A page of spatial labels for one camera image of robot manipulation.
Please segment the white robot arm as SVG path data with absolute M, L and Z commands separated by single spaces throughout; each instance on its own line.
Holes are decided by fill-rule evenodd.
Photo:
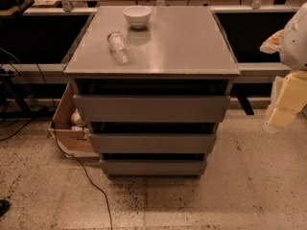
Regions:
M 307 3 L 283 30 L 262 43 L 260 51 L 278 53 L 280 62 L 292 69 L 286 77 L 276 77 L 272 85 L 265 131 L 278 133 L 307 105 Z

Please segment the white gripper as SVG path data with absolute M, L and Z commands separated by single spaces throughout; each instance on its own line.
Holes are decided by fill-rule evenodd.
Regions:
M 294 70 L 273 82 L 271 102 L 266 112 L 264 130 L 270 134 L 283 131 L 307 104 L 307 72 Z

